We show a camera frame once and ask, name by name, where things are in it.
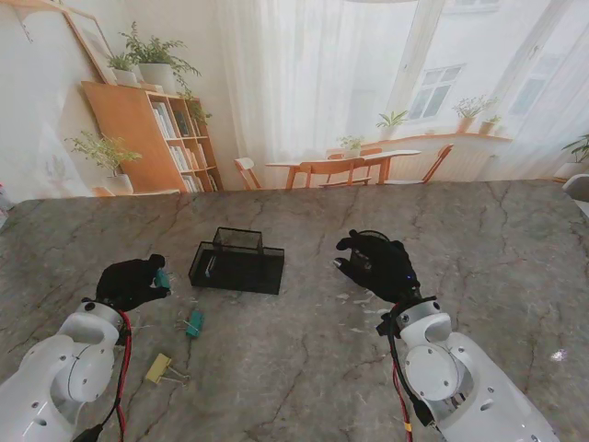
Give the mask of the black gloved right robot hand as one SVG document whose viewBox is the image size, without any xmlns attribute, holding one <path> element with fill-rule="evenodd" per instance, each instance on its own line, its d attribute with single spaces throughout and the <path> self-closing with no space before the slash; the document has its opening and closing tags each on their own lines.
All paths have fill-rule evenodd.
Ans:
<svg viewBox="0 0 589 442">
<path fill-rule="evenodd" d="M 351 252 L 349 259 L 333 261 L 338 270 L 384 301 L 397 304 L 419 292 L 421 284 L 402 242 L 375 230 L 352 229 L 336 249 Z"/>
</svg>

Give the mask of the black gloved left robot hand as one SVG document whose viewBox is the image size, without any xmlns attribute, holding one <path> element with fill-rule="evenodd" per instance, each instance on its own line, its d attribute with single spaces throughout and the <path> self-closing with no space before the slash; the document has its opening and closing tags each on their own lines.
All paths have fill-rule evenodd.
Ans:
<svg viewBox="0 0 589 442">
<path fill-rule="evenodd" d="M 152 254 L 147 260 L 113 263 L 99 278 L 96 300 L 128 312 L 144 303 L 167 297 L 170 290 L 155 284 L 157 272 L 165 265 L 165 257 L 160 254 Z"/>
</svg>

